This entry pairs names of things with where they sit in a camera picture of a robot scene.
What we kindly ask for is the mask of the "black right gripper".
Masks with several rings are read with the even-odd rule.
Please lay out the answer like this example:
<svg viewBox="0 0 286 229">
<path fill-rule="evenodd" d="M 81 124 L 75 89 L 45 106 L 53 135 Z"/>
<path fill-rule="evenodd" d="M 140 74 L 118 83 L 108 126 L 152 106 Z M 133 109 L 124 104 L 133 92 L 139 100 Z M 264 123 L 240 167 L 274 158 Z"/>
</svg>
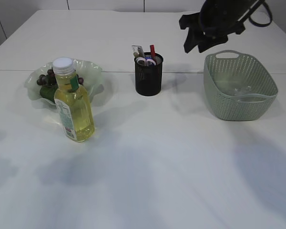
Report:
<svg viewBox="0 0 286 229">
<path fill-rule="evenodd" d="M 188 28 L 184 51 L 195 47 L 203 53 L 228 42 L 228 35 L 241 34 L 244 22 L 260 6 L 258 0 L 207 0 L 198 13 L 183 15 L 179 20 L 182 30 Z"/>
</svg>

